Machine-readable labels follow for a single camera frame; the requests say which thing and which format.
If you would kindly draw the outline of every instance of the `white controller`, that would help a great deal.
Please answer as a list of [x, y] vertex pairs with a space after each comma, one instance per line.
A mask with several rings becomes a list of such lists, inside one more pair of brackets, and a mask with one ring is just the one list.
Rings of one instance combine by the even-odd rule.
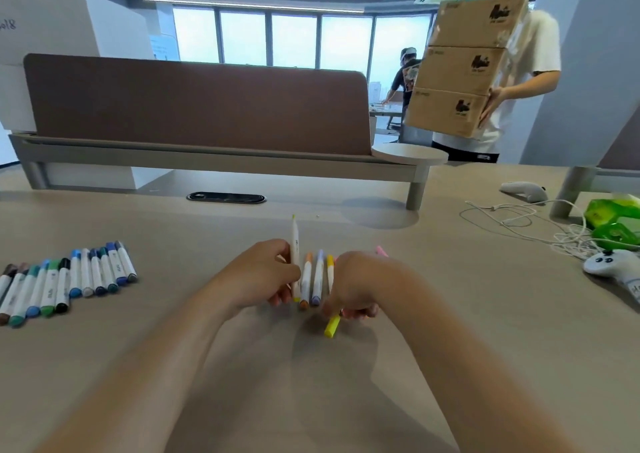
[[544, 186], [537, 185], [530, 181], [512, 181], [509, 183], [502, 183], [500, 191], [504, 193], [519, 193], [527, 198], [529, 203], [546, 202], [547, 192]]
[[589, 274], [614, 278], [640, 303], [640, 259], [631, 251], [616, 249], [591, 256], [583, 269]]

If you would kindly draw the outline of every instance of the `white t-shirt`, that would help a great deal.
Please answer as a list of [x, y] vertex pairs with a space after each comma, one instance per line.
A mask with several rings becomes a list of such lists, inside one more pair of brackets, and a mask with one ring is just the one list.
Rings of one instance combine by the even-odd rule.
[[[560, 30], [553, 16], [544, 11], [532, 11], [524, 21], [518, 50], [507, 68], [505, 86], [523, 83], [534, 72], [560, 70]], [[478, 153], [496, 153], [496, 141], [511, 121], [516, 99], [504, 101], [486, 123], [480, 139], [461, 138], [434, 133], [433, 141], [444, 146]]]

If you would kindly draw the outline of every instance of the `window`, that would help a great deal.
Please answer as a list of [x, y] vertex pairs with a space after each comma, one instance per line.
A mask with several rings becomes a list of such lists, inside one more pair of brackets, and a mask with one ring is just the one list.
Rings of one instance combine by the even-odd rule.
[[366, 75], [372, 21], [370, 17], [323, 16], [320, 68]]
[[273, 64], [316, 67], [316, 17], [273, 15]]
[[221, 12], [225, 63], [267, 65], [264, 13]]
[[431, 15], [377, 18], [369, 80], [380, 83], [381, 99], [387, 96], [400, 69], [401, 50], [414, 47], [418, 58], [422, 57], [430, 24]]
[[174, 8], [173, 19], [180, 60], [219, 62], [213, 10]]

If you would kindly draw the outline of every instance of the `hand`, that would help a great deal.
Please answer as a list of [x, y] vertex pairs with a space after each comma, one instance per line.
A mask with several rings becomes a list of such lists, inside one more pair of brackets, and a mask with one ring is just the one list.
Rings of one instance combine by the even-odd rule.
[[496, 109], [500, 107], [504, 101], [508, 99], [508, 90], [506, 87], [493, 87], [489, 94], [489, 100], [480, 116], [480, 126], [484, 125]]
[[382, 256], [351, 252], [343, 254], [335, 263], [331, 294], [322, 305], [326, 318], [342, 310], [345, 318], [375, 317], [378, 314], [376, 291], [384, 283], [395, 261]]
[[258, 242], [228, 263], [210, 285], [223, 294], [230, 306], [230, 317], [266, 300], [272, 304], [288, 303], [290, 284], [300, 279], [300, 268], [290, 262], [287, 241]]

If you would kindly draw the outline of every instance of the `glass wall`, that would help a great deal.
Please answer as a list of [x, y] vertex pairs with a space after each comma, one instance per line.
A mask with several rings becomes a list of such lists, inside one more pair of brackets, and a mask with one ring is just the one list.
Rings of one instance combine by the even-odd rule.
[[400, 69], [401, 50], [414, 47], [418, 58], [422, 57], [430, 24], [431, 15], [376, 19], [369, 80], [372, 84], [380, 83], [381, 99], [386, 97], [396, 72]]
[[267, 65], [264, 13], [220, 13], [225, 63]]
[[181, 60], [356, 70], [369, 74], [376, 101], [386, 96], [400, 68], [400, 50], [415, 47], [422, 55], [432, 21], [430, 13], [390, 17], [220, 10], [216, 24], [215, 9], [176, 7], [173, 14]]
[[315, 16], [273, 15], [273, 64], [276, 67], [316, 67]]
[[174, 8], [175, 34], [180, 60], [217, 63], [218, 38], [213, 10]]
[[320, 68], [367, 75], [373, 18], [323, 16]]

